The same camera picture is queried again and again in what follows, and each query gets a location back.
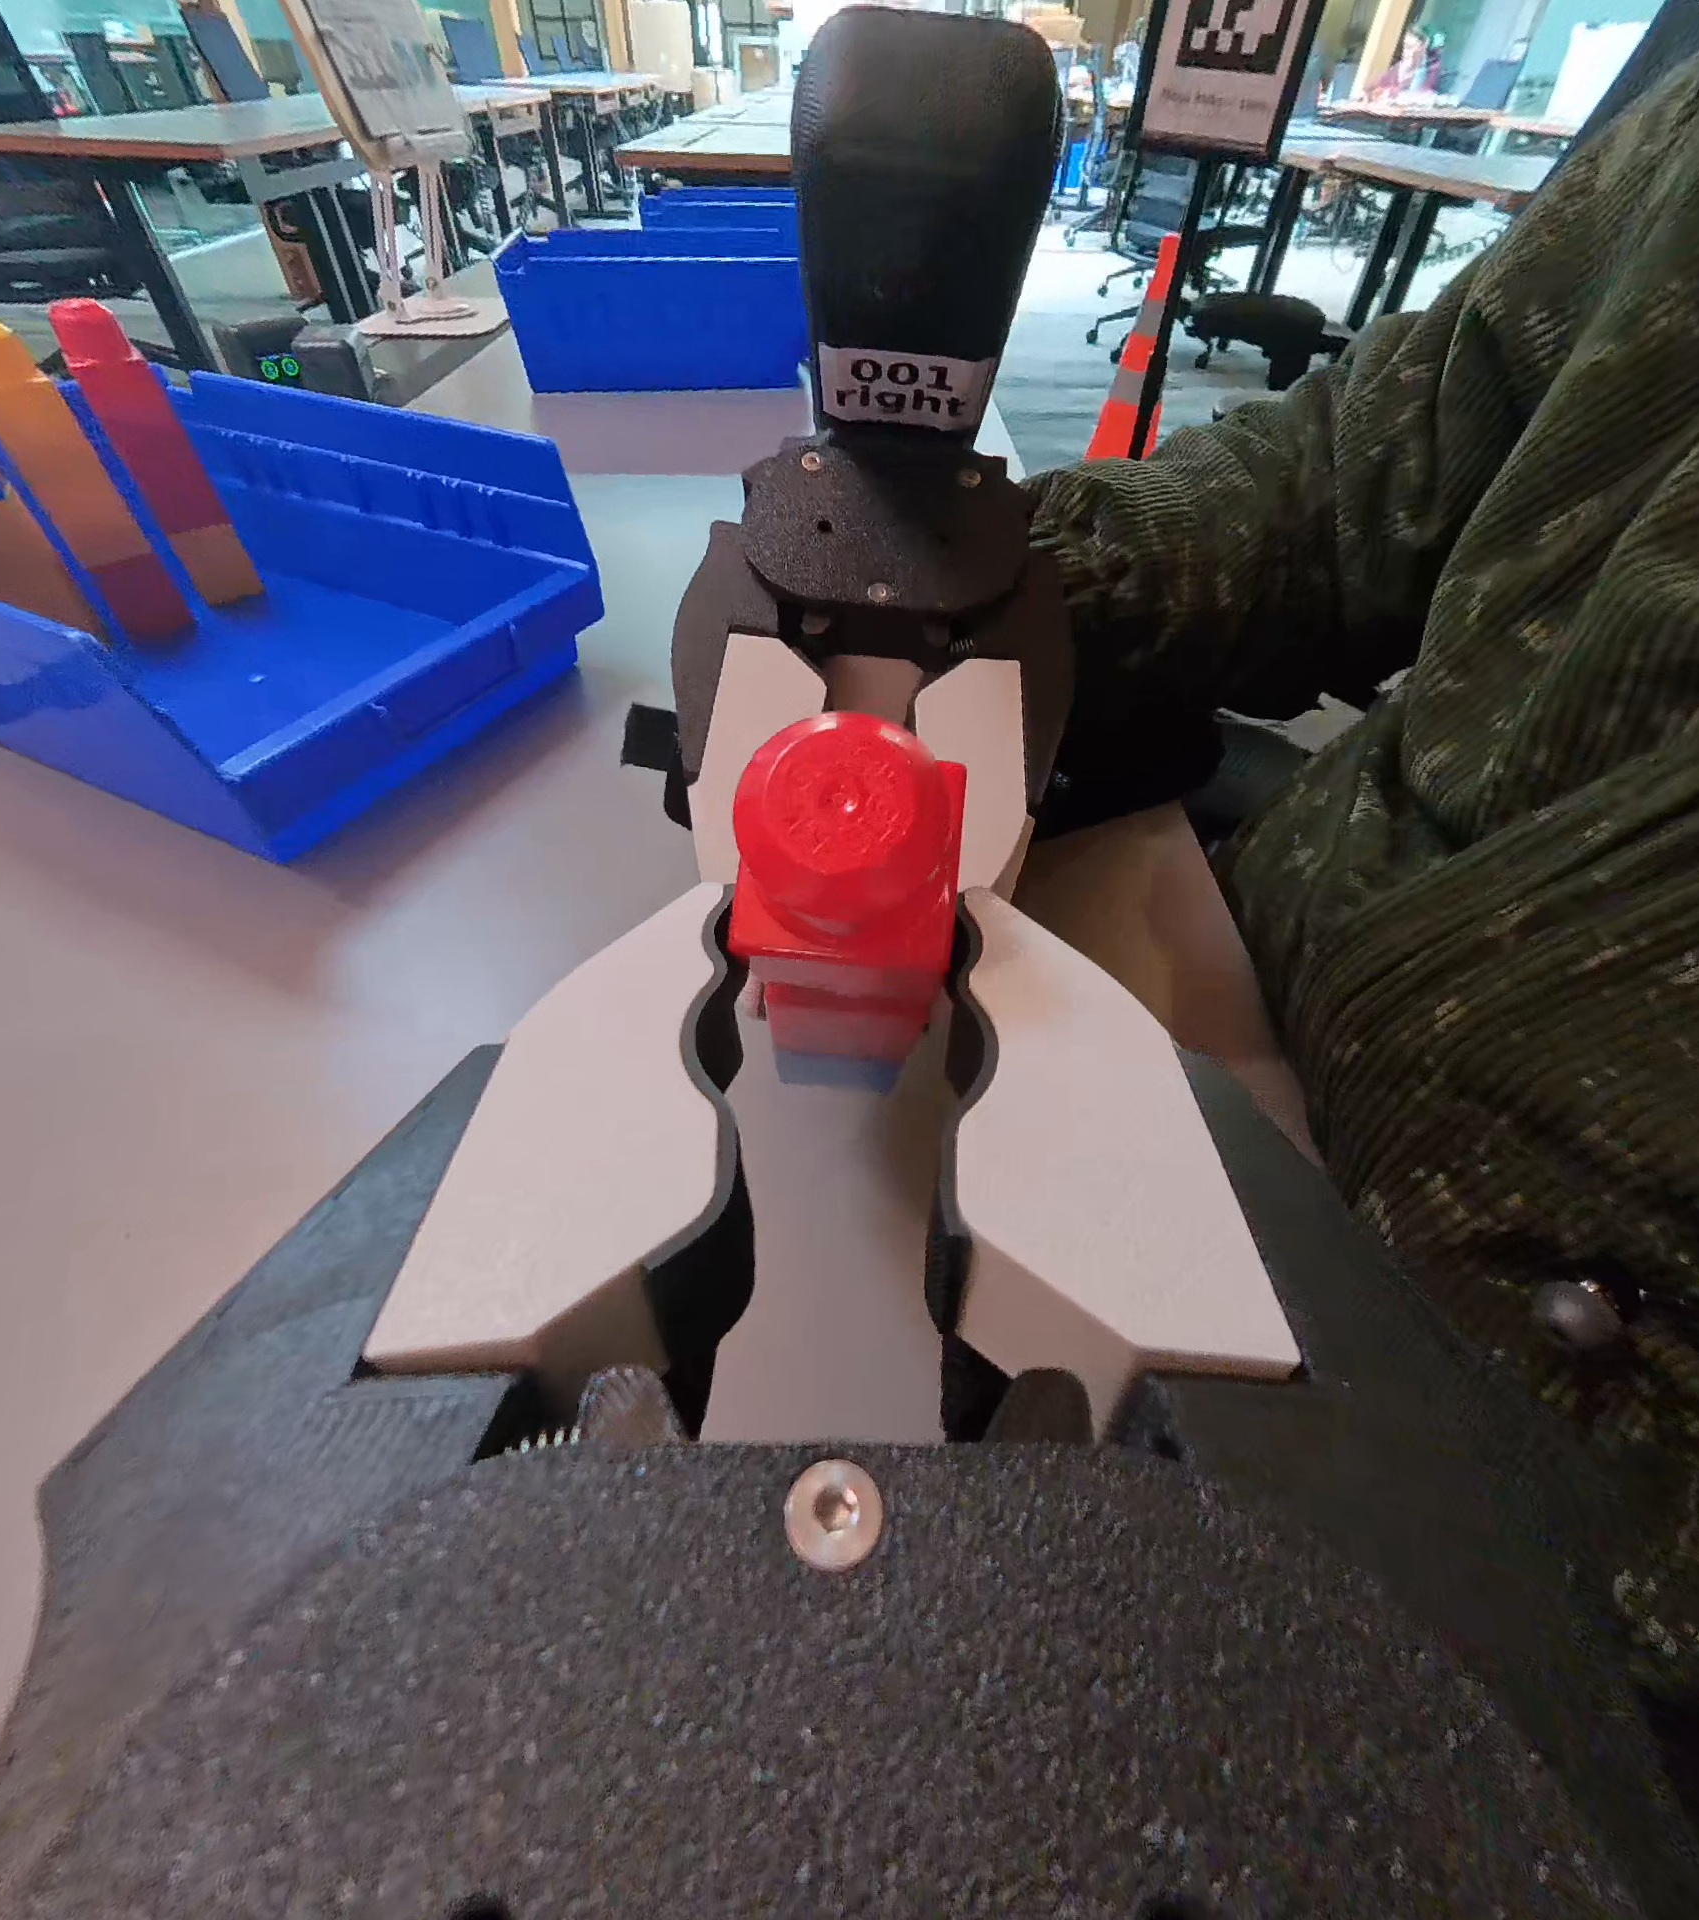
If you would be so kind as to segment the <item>person's right forearm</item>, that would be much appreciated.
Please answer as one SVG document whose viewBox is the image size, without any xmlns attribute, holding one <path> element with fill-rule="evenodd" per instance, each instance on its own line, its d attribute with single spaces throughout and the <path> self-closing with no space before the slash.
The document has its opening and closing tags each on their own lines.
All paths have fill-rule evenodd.
<svg viewBox="0 0 1699 1920">
<path fill-rule="evenodd" d="M 1069 616 L 1073 719 L 1289 718 L 1409 658 L 1505 453 L 1469 283 L 1143 459 L 1025 482 Z"/>
</svg>

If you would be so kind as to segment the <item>black and white marker sign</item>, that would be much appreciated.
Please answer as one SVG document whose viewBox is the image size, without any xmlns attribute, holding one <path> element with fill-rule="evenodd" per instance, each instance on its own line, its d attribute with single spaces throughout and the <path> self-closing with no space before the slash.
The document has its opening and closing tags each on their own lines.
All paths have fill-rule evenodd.
<svg viewBox="0 0 1699 1920">
<path fill-rule="evenodd" d="M 1151 444 L 1177 306 L 1197 228 L 1221 164 L 1267 165 L 1293 114 L 1315 46 L 1321 2 L 1167 2 L 1149 14 L 1141 87 L 1131 110 L 1137 157 L 1191 165 L 1163 291 L 1149 293 L 1155 327 L 1127 445 L 1141 459 Z"/>
</svg>

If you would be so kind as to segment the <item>long wooden table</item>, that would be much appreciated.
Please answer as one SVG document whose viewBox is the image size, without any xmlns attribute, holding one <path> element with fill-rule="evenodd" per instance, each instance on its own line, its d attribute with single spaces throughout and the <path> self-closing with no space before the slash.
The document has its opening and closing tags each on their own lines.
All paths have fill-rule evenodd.
<svg viewBox="0 0 1699 1920">
<path fill-rule="evenodd" d="M 314 233 L 322 302 L 334 323 L 358 323 L 380 300 L 338 190 L 366 176 L 318 95 L 196 108 L 0 122 L 0 157 L 86 179 L 110 206 L 124 257 L 142 276 L 170 344 L 190 372 L 220 366 L 184 283 L 162 251 L 138 181 L 188 164 L 230 164 L 250 203 L 298 203 Z"/>
</svg>

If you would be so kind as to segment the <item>white document stand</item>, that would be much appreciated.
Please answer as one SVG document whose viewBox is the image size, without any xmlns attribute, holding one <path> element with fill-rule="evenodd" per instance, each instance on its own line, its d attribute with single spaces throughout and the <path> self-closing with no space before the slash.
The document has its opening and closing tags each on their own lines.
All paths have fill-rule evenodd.
<svg viewBox="0 0 1699 1920">
<path fill-rule="evenodd" d="M 446 285 L 446 164 L 476 156 L 468 112 L 416 2 L 284 2 L 296 48 L 368 172 L 380 308 L 360 327 L 386 340 L 484 341 L 508 323 L 498 297 Z M 426 243 L 422 287 L 402 285 L 398 179 L 414 176 Z"/>
</svg>

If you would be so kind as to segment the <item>stack of blue bins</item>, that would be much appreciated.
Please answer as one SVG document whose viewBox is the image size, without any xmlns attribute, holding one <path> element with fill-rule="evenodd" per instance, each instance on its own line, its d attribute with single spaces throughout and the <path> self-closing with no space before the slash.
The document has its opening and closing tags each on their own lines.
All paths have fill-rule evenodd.
<svg viewBox="0 0 1699 1920">
<path fill-rule="evenodd" d="M 492 266 L 538 395 L 803 384 L 809 321 L 785 188 L 669 188 L 638 201 L 638 223 L 518 233 Z"/>
</svg>

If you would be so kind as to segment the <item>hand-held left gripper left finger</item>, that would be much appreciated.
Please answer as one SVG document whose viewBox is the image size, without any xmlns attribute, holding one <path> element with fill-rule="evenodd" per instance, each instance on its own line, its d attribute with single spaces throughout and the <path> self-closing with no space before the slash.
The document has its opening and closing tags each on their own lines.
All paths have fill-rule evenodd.
<svg viewBox="0 0 1699 1920">
<path fill-rule="evenodd" d="M 638 1367 L 701 1436 L 757 1267 L 731 899 L 691 886 L 514 1026 L 362 1347 L 372 1374 L 522 1374 L 566 1407 Z"/>
</svg>

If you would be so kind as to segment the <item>dark device box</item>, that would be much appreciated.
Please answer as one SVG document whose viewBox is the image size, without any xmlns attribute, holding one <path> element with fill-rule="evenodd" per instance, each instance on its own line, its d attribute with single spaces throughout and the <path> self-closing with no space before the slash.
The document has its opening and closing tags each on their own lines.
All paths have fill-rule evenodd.
<svg viewBox="0 0 1699 1920">
<path fill-rule="evenodd" d="M 320 323 L 292 312 L 216 321 L 212 334 L 232 375 L 366 403 L 382 398 L 382 373 L 366 341 L 348 326 Z"/>
</svg>

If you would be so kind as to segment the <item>striped orange traffic cone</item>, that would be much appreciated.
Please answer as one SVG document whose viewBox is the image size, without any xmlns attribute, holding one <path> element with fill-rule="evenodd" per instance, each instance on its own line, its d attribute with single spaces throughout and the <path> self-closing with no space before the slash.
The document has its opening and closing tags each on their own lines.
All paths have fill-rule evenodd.
<svg viewBox="0 0 1699 1920">
<path fill-rule="evenodd" d="M 1093 462 L 1141 459 L 1155 444 L 1159 399 L 1181 293 L 1181 235 L 1165 233 L 1149 272 L 1147 297 L 1133 314 L 1117 349 L 1115 372 L 1101 405 L 1085 457 Z"/>
</svg>

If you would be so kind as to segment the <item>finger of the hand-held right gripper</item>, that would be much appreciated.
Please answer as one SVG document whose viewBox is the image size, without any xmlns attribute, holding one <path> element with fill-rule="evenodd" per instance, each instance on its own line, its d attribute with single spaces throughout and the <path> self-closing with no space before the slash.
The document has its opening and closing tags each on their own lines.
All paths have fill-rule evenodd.
<svg viewBox="0 0 1699 1920">
<path fill-rule="evenodd" d="M 1011 899 L 1033 836 L 1019 663 L 963 659 L 917 689 L 909 723 L 939 760 L 963 768 L 957 887 Z"/>
<path fill-rule="evenodd" d="M 757 748 L 821 713 L 825 706 L 823 678 L 781 637 L 727 633 L 711 719 L 691 780 L 691 841 L 699 881 L 733 886 L 737 878 L 733 801 Z"/>
</svg>

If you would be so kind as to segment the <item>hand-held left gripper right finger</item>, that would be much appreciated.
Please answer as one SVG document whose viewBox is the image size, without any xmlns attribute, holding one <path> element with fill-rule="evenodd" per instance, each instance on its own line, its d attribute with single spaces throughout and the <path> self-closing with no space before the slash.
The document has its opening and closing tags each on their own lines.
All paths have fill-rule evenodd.
<svg viewBox="0 0 1699 1920">
<path fill-rule="evenodd" d="M 935 1331 L 1069 1375 L 1093 1438 L 1141 1379 L 1289 1383 L 1303 1356 L 1169 1031 L 993 892 L 963 893 L 927 1235 Z"/>
</svg>

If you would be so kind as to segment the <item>blue plastic bin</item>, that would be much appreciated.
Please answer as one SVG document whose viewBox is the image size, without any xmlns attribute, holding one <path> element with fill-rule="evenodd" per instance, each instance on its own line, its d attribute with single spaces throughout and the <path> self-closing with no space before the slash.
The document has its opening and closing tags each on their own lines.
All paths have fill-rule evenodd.
<svg viewBox="0 0 1699 1920">
<path fill-rule="evenodd" d="M 264 593 L 156 647 L 0 599 L 0 748 L 286 862 L 574 669 L 604 596 L 554 439 L 210 372 L 172 395 Z"/>
</svg>

